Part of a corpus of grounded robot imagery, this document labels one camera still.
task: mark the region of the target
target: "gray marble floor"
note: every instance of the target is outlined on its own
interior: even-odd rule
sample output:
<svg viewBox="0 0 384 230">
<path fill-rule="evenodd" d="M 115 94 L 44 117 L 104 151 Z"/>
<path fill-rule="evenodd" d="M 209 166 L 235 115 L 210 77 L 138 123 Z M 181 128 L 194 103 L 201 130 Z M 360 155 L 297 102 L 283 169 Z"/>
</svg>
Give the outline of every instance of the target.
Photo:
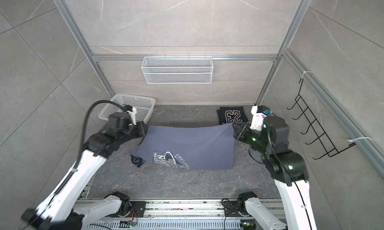
<svg viewBox="0 0 384 230">
<path fill-rule="evenodd" d="M 157 105 L 148 122 L 171 127 L 218 125 L 219 106 Z M 244 107 L 251 119 L 251 106 Z M 279 198 L 278 190 L 263 165 L 248 155 L 248 145 L 238 142 L 233 169 L 185 171 L 145 163 L 137 168 L 130 152 L 140 139 L 122 145 L 95 174 L 89 198 L 100 198 L 120 191 L 131 198 L 224 198 L 254 191 L 260 198 Z"/>
</svg>

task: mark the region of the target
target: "wall-mounted basket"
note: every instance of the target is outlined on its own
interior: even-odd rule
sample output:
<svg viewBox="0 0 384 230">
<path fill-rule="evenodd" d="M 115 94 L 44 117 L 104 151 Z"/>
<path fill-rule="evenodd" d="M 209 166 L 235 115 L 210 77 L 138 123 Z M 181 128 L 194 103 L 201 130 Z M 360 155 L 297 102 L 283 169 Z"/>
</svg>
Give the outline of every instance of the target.
<svg viewBox="0 0 384 230">
<path fill-rule="evenodd" d="M 211 83 L 214 63 L 208 56 L 148 56 L 141 69 L 148 84 Z"/>
</svg>

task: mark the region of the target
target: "aluminum frame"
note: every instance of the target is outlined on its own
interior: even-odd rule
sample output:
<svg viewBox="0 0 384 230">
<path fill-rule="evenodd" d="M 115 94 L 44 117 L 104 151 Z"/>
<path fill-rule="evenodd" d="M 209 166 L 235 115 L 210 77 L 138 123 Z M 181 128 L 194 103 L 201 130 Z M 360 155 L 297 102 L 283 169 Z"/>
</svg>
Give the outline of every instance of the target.
<svg viewBox="0 0 384 230">
<path fill-rule="evenodd" d="M 289 49 L 283 49 L 283 56 L 297 70 L 299 74 L 307 71 L 303 75 L 305 83 L 312 89 L 316 96 L 331 112 L 333 117 L 343 127 L 347 134 L 352 138 L 368 136 L 362 127 L 349 115 L 349 113 L 339 104 L 332 94 L 320 83 L 320 81 L 309 72 L 309 69 L 297 58 L 297 56 Z M 384 178 L 384 155 L 383 150 L 374 142 L 368 139 L 355 141 L 356 145 Z"/>
<path fill-rule="evenodd" d="M 68 25 L 68 28 L 70 29 L 73 36 L 75 37 L 81 50 L 84 52 L 85 57 L 88 59 L 93 70 L 95 71 L 96 75 L 99 77 L 99 79 L 100 79 L 101 83 L 103 84 L 105 90 L 107 91 L 108 95 L 112 98 L 115 95 L 115 92 L 113 91 L 112 86 L 109 84 L 109 81 L 105 77 L 99 64 L 93 60 L 91 48 L 89 47 L 87 41 L 85 40 L 84 36 L 82 35 L 82 33 L 79 29 L 79 27 L 77 26 L 76 22 L 74 21 L 74 18 L 72 16 L 67 4 L 65 3 L 64 0 L 53 0 L 53 2 L 57 6 L 57 9 L 59 10 L 61 16 L 63 16 L 65 23 Z"/>
<path fill-rule="evenodd" d="M 95 61 L 139 60 L 148 56 L 206 56 L 213 60 L 276 60 L 276 54 L 94 54 Z"/>
<path fill-rule="evenodd" d="M 260 90 L 259 96 L 257 96 L 257 99 L 255 101 L 255 105 L 260 105 L 260 103 L 263 101 L 264 96 L 265 96 L 266 92 L 268 91 L 268 88 L 271 85 L 271 82 L 272 82 L 272 80 L 276 74 L 276 71 L 279 68 L 279 65 L 281 62 L 282 52 L 283 52 L 284 48 L 286 48 L 290 45 L 290 43 L 291 43 L 291 41 L 292 41 L 292 39 L 296 33 L 296 30 L 299 27 L 300 22 L 303 19 L 305 12 L 307 11 L 311 1 L 312 0 L 301 0 L 300 1 L 299 5 L 296 9 L 296 12 L 293 16 L 291 25 L 289 26 L 288 31 L 285 34 L 284 40 L 281 43 L 280 49 L 277 53 L 277 56 L 278 56 L 277 60 L 276 60 L 276 62 L 274 62 L 272 64 L 272 67 L 268 72 L 268 75 L 264 81 L 263 87 Z"/>
<path fill-rule="evenodd" d="M 80 198 L 74 208 L 92 204 L 99 199 Z M 142 219 L 224 219 L 222 199 L 131 199 L 130 201 L 146 201 L 146 209 Z M 260 199 L 262 204 L 276 218 L 286 218 L 281 199 Z M 227 217 L 227 219 L 253 219 L 249 217 Z"/>
</svg>

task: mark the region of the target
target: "black wire rack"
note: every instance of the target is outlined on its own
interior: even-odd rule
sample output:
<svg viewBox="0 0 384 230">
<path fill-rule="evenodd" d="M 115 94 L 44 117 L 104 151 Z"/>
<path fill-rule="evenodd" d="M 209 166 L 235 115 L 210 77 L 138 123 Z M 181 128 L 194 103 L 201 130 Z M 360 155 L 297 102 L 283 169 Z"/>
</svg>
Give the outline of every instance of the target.
<svg viewBox="0 0 384 230">
<path fill-rule="evenodd" d="M 322 158 L 322 157 L 324 157 L 324 156 L 326 156 L 326 155 L 328 155 L 329 157 L 333 157 L 334 155 L 337 155 L 337 154 L 339 154 L 339 153 L 341 153 L 341 152 L 347 150 L 348 148 L 351 148 L 352 146 L 355 146 L 355 145 L 356 145 L 355 143 L 351 143 L 351 144 L 348 145 L 348 147 L 344 148 L 343 150 L 338 150 L 338 149 L 336 148 L 336 146 L 333 144 L 332 140 L 329 138 L 328 134 L 327 134 L 326 131 L 324 130 L 323 126 L 320 124 L 319 120 L 316 118 L 316 116 L 314 115 L 314 113 L 312 112 L 312 110 L 309 108 L 309 106 L 307 105 L 307 103 L 305 102 L 305 100 L 304 100 L 304 99 L 301 97 L 301 95 L 300 95 L 301 87 L 303 86 L 303 79 L 300 79 L 299 84 L 300 84 L 300 89 L 299 89 L 299 93 L 298 93 L 297 96 L 295 97 L 295 104 L 294 104 L 291 108 L 287 108 L 287 110 L 291 110 L 292 108 L 295 107 L 295 105 L 297 105 L 297 106 L 300 108 L 300 110 L 301 110 L 301 114 L 300 114 L 300 116 L 299 116 L 298 118 L 296 118 L 296 119 L 295 119 L 295 118 L 292 118 L 292 119 L 293 119 L 293 120 L 297 120 L 297 119 L 299 119 L 301 116 L 304 115 L 305 118 L 307 119 L 308 123 L 309 123 L 309 126 L 308 126 L 308 128 L 307 128 L 307 131 L 305 131 L 304 133 L 301 132 L 301 134 L 303 134 L 303 135 L 307 134 L 308 131 L 309 131 L 309 129 L 310 129 L 310 127 L 312 128 L 312 130 L 313 130 L 314 133 L 316 134 L 316 136 L 317 136 L 316 139 L 314 139 L 314 140 L 313 140 L 312 142 L 310 142 L 310 143 L 306 143 L 306 142 L 305 142 L 305 144 L 307 144 L 307 145 L 311 145 L 311 144 L 314 143 L 315 141 L 319 140 L 320 143 L 321 143 L 321 145 L 323 146 L 323 148 L 324 148 L 324 150 L 325 150 L 326 153 L 325 153 L 324 155 L 318 157 L 318 158 L 314 158 L 314 157 L 313 157 L 313 159 L 314 159 L 314 160 L 318 160 L 318 159 L 320 159 L 320 158 Z M 299 105 L 299 103 L 298 103 L 298 101 L 299 101 L 300 99 L 301 99 L 301 101 L 305 104 L 305 109 L 304 109 L 304 110 L 303 110 L 303 108 L 302 108 L 302 107 Z M 307 114 L 312 114 L 314 120 L 313 120 L 313 121 L 310 121 L 310 120 L 309 120 L 310 115 L 307 115 Z M 313 127 L 315 123 L 317 123 L 317 124 L 320 126 L 322 132 L 317 132 L 317 131 L 315 130 L 315 128 Z M 325 136 L 325 137 L 329 140 L 329 142 L 331 143 L 331 145 L 332 145 L 332 149 L 331 149 L 331 150 L 327 150 L 327 148 L 324 146 L 324 142 L 323 142 L 323 140 L 321 139 L 322 136 Z"/>
</svg>

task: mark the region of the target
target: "folded black t-shirt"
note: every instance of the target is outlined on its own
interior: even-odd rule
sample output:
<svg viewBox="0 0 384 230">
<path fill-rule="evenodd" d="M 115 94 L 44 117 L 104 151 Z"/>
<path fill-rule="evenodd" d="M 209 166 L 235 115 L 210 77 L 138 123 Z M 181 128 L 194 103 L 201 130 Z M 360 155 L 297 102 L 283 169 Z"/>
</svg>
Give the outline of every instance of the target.
<svg viewBox="0 0 384 230">
<path fill-rule="evenodd" d="M 220 125 L 232 122 L 247 122 L 243 107 L 220 107 L 217 110 Z"/>
</svg>

